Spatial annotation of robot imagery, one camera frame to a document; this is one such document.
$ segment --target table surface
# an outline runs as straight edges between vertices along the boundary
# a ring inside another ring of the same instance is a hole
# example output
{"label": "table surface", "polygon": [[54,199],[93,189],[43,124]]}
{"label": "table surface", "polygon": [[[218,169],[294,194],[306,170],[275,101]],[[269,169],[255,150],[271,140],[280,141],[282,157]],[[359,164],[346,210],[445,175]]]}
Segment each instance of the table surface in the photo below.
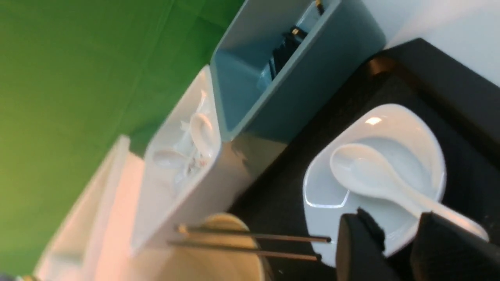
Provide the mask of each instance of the table surface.
{"label": "table surface", "polygon": [[[345,128],[376,106],[396,103],[436,135],[447,165],[443,203],[482,224],[500,244],[500,89],[417,39],[360,67],[230,212],[252,231],[307,235],[302,183],[309,163]],[[311,254],[309,243],[260,241],[265,250]],[[411,245],[388,259],[412,280]],[[277,280],[336,280],[319,262],[270,259]]]}

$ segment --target white bowl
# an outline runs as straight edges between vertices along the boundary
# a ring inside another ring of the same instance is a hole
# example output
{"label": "white bowl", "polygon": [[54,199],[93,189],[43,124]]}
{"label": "white bowl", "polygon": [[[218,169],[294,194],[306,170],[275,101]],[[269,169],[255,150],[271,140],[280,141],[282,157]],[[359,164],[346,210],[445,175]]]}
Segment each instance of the white bowl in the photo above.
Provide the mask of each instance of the white bowl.
{"label": "white bowl", "polygon": [[341,145],[360,143],[382,153],[412,187],[441,201],[446,185],[443,152],[427,125],[413,112],[397,104],[378,106],[354,122],[311,162],[303,181],[307,229],[311,235],[331,237],[331,244],[313,243],[322,261],[336,266],[337,237],[342,214],[358,207],[369,212],[385,231],[385,252],[390,256],[415,237],[418,220],[402,207],[383,199],[349,192],[333,176],[329,160]]}

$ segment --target white plastic cutlery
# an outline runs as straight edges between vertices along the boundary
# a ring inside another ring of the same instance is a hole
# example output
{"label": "white plastic cutlery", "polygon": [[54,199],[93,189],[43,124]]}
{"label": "white plastic cutlery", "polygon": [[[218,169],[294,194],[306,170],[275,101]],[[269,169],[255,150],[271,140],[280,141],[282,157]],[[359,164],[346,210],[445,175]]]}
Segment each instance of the white plastic cutlery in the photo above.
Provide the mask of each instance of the white plastic cutlery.
{"label": "white plastic cutlery", "polygon": [[338,147],[331,155],[330,168],[338,182],[356,194],[392,201],[417,219],[424,212],[433,212],[489,241],[483,227],[412,188],[380,152],[368,145],[349,143]]}

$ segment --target blue-gray container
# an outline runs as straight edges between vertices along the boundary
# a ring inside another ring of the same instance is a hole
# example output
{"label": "blue-gray container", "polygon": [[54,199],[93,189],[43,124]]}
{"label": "blue-gray container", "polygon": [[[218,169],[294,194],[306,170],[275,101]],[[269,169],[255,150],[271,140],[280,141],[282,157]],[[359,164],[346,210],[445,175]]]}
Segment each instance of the blue-gray container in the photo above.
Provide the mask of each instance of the blue-gray container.
{"label": "blue-gray container", "polygon": [[361,0],[332,0],[275,79],[263,70],[310,0],[247,0],[210,62],[223,141],[241,133],[289,143],[385,37]]}

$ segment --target black object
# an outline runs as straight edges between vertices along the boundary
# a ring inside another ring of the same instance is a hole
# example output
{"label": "black object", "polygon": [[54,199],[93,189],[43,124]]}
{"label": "black object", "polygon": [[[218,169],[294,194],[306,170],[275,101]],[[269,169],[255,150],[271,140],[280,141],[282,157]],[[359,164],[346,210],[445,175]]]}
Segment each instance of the black object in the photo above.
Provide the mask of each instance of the black object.
{"label": "black object", "polygon": [[[230,212],[254,232],[308,235],[303,180],[309,164],[363,114],[396,103],[420,116],[441,145],[447,166],[443,203],[480,223],[491,243],[499,245],[499,99],[498,87],[422,39],[383,51],[351,75]],[[260,246],[314,253],[307,244],[262,241]],[[388,259],[402,280],[413,279],[410,253],[411,245]],[[269,263],[277,280],[321,281],[336,276],[334,268],[318,262],[269,259]]]}
{"label": "black object", "polygon": [[325,13],[325,7],[323,7],[321,0],[315,0],[314,2],[316,4],[317,12],[320,16],[322,16]]}
{"label": "black object", "polygon": [[291,29],[290,29],[290,34],[294,35],[294,36],[297,36],[299,37],[300,39],[304,40],[306,39],[306,36],[308,35],[307,32],[305,32],[302,28],[294,25]]}
{"label": "black object", "polygon": [[285,32],[282,35],[284,41],[272,51],[272,59],[269,60],[271,80],[275,79],[276,75],[278,75],[281,69],[290,60],[308,33],[297,26],[293,26],[289,32]]}
{"label": "black object", "polygon": [[337,241],[338,281],[397,281],[384,257],[384,231],[359,208],[340,218]]}
{"label": "black object", "polygon": [[497,281],[500,247],[424,213],[413,242],[411,268],[417,281]]}

